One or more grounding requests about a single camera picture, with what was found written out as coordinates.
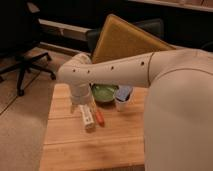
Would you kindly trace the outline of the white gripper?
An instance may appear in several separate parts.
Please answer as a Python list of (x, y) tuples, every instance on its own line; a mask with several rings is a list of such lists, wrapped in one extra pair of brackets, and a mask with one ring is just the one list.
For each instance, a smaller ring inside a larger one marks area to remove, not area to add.
[[(85, 105), (89, 103), (89, 106), (93, 112), (96, 112), (96, 105), (92, 101), (91, 89), (88, 84), (70, 85), (70, 98), (75, 105)], [(74, 112), (74, 107), (70, 104), (70, 113)]]

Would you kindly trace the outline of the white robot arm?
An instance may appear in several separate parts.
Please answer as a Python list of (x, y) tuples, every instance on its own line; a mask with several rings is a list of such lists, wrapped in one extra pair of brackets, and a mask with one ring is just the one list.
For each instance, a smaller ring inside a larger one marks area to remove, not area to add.
[(80, 53), (59, 80), (71, 101), (91, 101), (91, 83), (146, 87), (146, 171), (213, 171), (213, 53), (199, 49), (151, 52), (93, 64)]

